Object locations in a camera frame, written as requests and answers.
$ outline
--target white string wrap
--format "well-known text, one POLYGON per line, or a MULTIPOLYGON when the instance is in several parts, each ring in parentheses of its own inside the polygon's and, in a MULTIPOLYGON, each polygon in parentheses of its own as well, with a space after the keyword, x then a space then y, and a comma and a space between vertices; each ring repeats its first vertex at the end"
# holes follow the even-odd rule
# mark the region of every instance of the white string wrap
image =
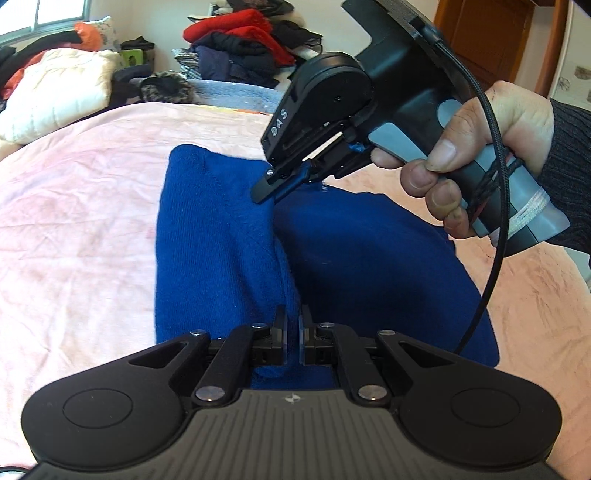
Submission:
MULTIPOLYGON (((530 223, 541 213, 542 210, 546 208, 549 203, 549 195, 542 187, 540 187, 523 206, 523 208, 510 218, 509 235, 507 238, 511 238, 513 235, 519 232, 519 230, 530 223)), ((491 244, 493 247, 496 247, 499 243, 499 231, 500 229, 498 228, 488 236, 491 239, 491 244)))

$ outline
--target gray grip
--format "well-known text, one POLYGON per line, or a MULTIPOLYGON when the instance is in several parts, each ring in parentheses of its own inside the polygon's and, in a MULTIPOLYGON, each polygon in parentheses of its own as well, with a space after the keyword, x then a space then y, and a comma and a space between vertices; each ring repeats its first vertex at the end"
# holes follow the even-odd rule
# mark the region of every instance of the gray grip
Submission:
MULTIPOLYGON (((461 105, 460 102, 453 99, 447 100, 439 105, 439 108, 437 109, 437 117, 443 128, 445 128, 461 105)), ((405 163, 416 158, 427 158, 425 153, 392 123, 386 123, 378 127, 368 135, 368 140, 374 146, 394 155, 405 163)), ((494 160, 495 152, 492 145, 487 145, 475 158, 475 161, 485 171, 491 167, 494 160)), ((511 205, 513 205, 516 212, 519 212, 538 189, 540 189, 540 186, 531 176, 530 172, 522 166, 510 176, 509 189, 511 192, 511 205)), ((466 201, 462 200, 462 206, 465 208, 466 205, 466 201)), ((476 219, 472 226, 479 237, 484 237, 490 234, 479 219, 476 219)), ((570 222, 567 216, 558 210, 552 202, 546 205, 546 207, 527 225, 537 243, 558 235, 569 226, 570 222)))

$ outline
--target window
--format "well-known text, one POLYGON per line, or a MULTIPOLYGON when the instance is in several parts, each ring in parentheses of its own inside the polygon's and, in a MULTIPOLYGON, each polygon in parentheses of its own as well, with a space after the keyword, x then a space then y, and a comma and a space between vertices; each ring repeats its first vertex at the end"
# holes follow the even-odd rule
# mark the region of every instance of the window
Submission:
POLYGON ((0 0, 0 45, 87 20, 90 0, 0 0))

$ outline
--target black device base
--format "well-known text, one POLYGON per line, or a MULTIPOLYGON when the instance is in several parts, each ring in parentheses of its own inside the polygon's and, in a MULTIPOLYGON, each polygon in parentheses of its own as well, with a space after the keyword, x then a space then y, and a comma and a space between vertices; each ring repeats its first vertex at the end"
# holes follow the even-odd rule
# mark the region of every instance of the black device base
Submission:
POLYGON ((198 330, 35 393, 25 478, 560 479, 542 388, 391 330, 313 323, 305 306, 300 322, 302 360, 332 368, 334 390, 249 388, 253 368, 283 364, 283 308, 226 339, 198 330))

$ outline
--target knit hat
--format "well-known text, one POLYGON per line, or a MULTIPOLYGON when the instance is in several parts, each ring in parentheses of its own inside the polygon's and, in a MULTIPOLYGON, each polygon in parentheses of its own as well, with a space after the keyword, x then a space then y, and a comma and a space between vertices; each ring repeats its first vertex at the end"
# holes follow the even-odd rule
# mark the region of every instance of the knit hat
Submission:
POLYGON ((144 102, 196 103, 195 89, 185 75, 178 72, 157 72, 139 86, 144 102))

